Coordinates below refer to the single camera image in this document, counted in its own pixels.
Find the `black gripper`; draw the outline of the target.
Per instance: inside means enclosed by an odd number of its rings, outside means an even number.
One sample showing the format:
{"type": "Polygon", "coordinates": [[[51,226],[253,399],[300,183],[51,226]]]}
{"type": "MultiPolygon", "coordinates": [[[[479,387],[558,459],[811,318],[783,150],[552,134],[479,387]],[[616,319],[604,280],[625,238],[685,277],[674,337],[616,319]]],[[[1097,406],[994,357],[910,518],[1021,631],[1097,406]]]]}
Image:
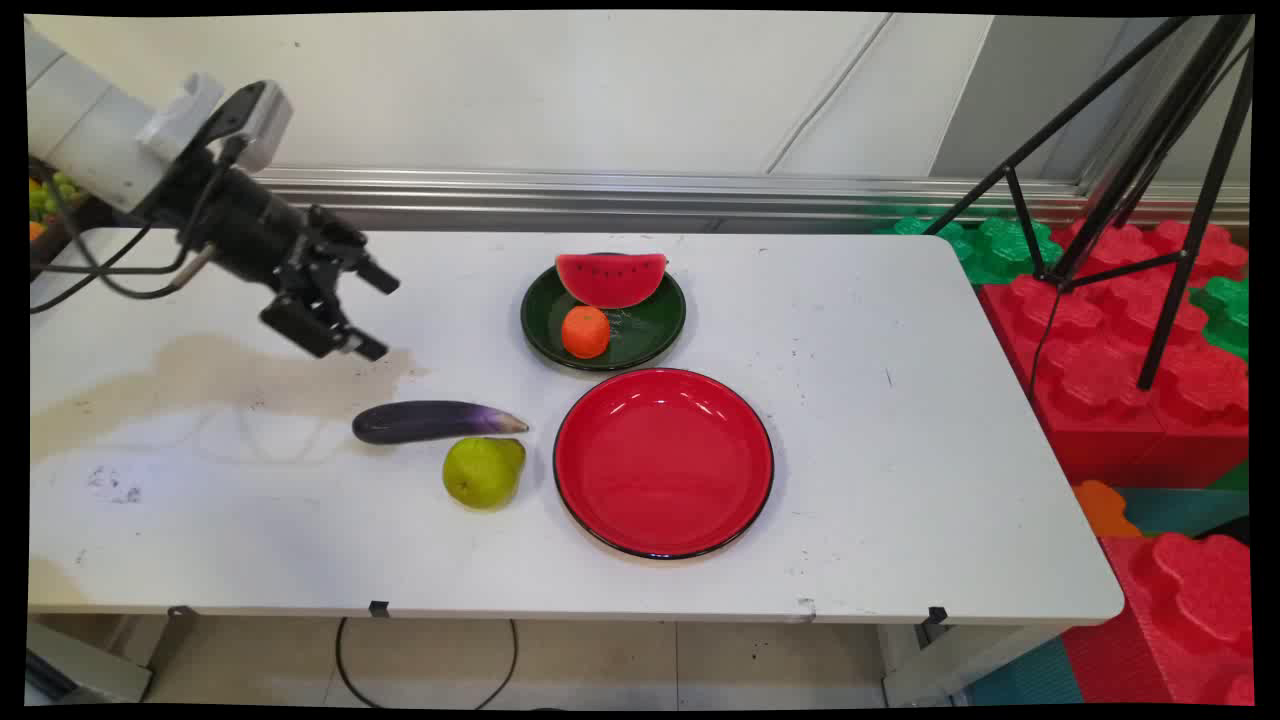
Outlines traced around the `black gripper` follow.
{"type": "Polygon", "coordinates": [[[178,229],[175,273],[188,265],[187,254],[210,250],[221,269],[276,293],[259,319],[314,357],[356,354],[375,363],[389,352],[346,318],[337,282],[353,272],[389,295],[401,281],[375,261],[367,236],[329,208],[292,208],[233,168],[225,152],[197,149],[183,152],[148,195],[148,222],[178,229]]]}

